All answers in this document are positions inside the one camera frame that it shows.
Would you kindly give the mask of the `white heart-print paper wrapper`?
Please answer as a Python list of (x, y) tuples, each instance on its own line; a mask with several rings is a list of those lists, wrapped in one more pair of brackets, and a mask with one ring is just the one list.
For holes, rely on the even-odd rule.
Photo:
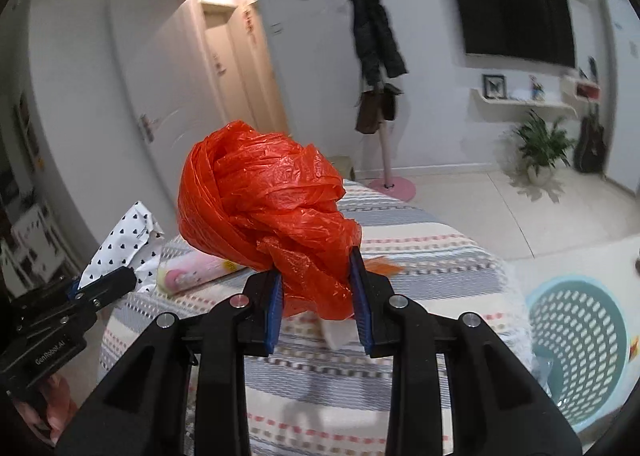
[(150, 292), (156, 286), (157, 268), (166, 238), (151, 211), (137, 201), (116, 223), (82, 272), (78, 287), (85, 288), (119, 267), (136, 275), (136, 291)]

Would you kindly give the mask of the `red plastic bag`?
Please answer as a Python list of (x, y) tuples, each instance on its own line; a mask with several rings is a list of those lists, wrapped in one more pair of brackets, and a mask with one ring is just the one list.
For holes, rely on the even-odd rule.
[(349, 254), (360, 225), (337, 208), (343, 179), (313, 145), (233, 121), (184, 161), (178, 228), (193, 248), (282, 277), (285, 315), (352, 316)]

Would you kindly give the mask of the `pink cartoon cylinder pack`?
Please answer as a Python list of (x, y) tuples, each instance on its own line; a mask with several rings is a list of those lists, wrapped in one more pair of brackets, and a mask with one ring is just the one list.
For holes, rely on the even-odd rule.
[(160, 291), (175, 295), (241, 271), (244, 266), (198, 251), (163, 260), (156, 284)]

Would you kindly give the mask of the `light blue laundry basket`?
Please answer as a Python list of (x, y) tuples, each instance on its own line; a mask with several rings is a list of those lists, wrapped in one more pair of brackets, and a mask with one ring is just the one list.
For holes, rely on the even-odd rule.
[(582, 432), (622, 396), (629, 352), (623, 311), (602, 283), (580, 275), (547, 281), (527, 306), (533, 353), (550, 364), (544, 385)]

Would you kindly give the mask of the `striped woven tablecloth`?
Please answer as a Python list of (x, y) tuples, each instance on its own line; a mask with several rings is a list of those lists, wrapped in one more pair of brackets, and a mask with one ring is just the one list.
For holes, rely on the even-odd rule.
[[(503, 263), (425, 211), (346, 182), (338, 205), (360, 224), (361, 254), (398, 267), (397, 293), (435, 315), (473, 312), (525, 366), (533, 363), (526, 305)], [(122, 299), (106, 325), (106, 374), (163, 312), (189, 317), (239, 292), (247, 272), (169, 298), (158, 290)], [(393, 363), (364, 353), (352, 320), (305, 312), (282, 321), (276, 350), (245, 362), (250, 449), (256, 455), (379, 455), (384, 452)]]

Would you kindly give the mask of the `orange snack wrapper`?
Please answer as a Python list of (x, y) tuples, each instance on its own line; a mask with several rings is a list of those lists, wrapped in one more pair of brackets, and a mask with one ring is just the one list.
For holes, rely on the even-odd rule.
[(401, 266), (387, 259), (387, 257), (364, 259), (363, 264), (368, 272), (387, 278), (393, 278), (404, 270)]

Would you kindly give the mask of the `pink coat rack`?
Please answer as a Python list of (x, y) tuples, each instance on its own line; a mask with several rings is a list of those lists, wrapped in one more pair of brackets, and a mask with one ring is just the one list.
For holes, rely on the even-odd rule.
[(390, 118), (396, 115), (397, 97), (402, 94), (401, 90), (390, 84), (384, 69), (382, 72), (382, 82), (377, 86), (370, 86), (364, 81), (361, 72), (362, 93), (367, 90), (378, 90), (382, 93), (381, 122), (380, 128), (375, 133), (378, 136), (382, 155), (382, 175), (370, 182), (369, 187), (380, 193), (394, 197), (403, 202), (411, 201), (416, 195), (416, 185), (405, 177), (396, 176), (392, 171), (392, 161), (390, 161), (390, 135), (388, 135), (387, 123)]

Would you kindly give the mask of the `white open door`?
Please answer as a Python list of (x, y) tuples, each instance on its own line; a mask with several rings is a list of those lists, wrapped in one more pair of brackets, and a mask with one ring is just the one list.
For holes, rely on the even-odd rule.
[(197, 0), (110, 0), (122, 81), (157, 176), (177, 202), (192, 147), (228, 123)]

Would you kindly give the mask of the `green potted plant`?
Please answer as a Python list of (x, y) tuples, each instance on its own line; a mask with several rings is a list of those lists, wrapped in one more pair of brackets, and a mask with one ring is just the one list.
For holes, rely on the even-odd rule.
[(530, 109), (526, 119), (514, 130), (524, 172), (536, 187), (547, 185), (559, 164), (565, 168), (570, 166), (568, 156), (576, 141), (568, 136), (564, 122), (565, 118), (559, 116), (549, 123)]

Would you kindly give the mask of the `black acoustic guitar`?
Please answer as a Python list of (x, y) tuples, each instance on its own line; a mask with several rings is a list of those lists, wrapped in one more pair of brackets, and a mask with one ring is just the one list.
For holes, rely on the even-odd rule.
[(576, 83), (576, 95), (585, 98), (587, 111), (580, 121), (580, 134), (574, 148), (573, 165), (582, 174), (600, 174), (603, 172), (606, 157), (604, 127), (600, 122), (600, 87), (597, 61), (588, 58), (590, 75), (580, 72), (580, 81)]

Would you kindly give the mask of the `brown hanging bag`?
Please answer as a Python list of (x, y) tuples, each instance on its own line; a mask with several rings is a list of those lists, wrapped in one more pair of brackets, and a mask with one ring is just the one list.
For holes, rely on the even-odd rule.
[(362, 135), (375, 134), (380, 128), (382, 93), (367, 90), (359, 98), (355, 130)]

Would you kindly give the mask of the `black hanging jacket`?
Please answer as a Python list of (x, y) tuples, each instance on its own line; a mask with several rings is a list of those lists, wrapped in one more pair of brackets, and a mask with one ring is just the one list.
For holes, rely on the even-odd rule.
[(364, 81), (374, 87), (387, 78), (408, 73), (396, 42), (392, 25), (381, 0), (350, 0), (352, 3), (352, 35), (360, 60)]

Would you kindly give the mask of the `black flat television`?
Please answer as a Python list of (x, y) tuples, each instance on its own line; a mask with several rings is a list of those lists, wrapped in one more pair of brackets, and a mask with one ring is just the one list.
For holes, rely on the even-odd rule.
[(573, 68), (568, 0), (457, 0), (465, 52)]

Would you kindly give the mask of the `white standing air conditioner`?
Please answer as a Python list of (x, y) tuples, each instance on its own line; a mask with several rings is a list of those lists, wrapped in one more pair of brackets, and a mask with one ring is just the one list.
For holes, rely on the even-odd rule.
[(639, 17), (629, 0), (604, 0), (610, 24), (613, 93), (605, 175), (639, 194)]

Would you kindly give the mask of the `lower white wall shelf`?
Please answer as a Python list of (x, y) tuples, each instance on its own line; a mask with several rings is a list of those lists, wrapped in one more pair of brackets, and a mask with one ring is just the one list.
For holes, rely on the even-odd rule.
[(514, 98), (486, 98), (478, 88), (471, 88), (471, 98), (477, 102), (477, 104), (484, 104), (485, 106), (492, 107), (520, 107), (526, 109), (548, 109), (559, 111), (567, 118), (573, 118), (577, 120), (579, 118), (578, 112), (570, 104), (564, 104), (562, 101), (536, 101), (527, 99), (514, 99)]

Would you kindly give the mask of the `butterfly picture frame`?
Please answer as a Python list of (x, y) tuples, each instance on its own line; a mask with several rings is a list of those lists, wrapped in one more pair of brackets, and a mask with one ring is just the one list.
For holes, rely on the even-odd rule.
[(483, 97), (486, 99), (506, 99), (506, 77), (502, 74), (483, 75)]

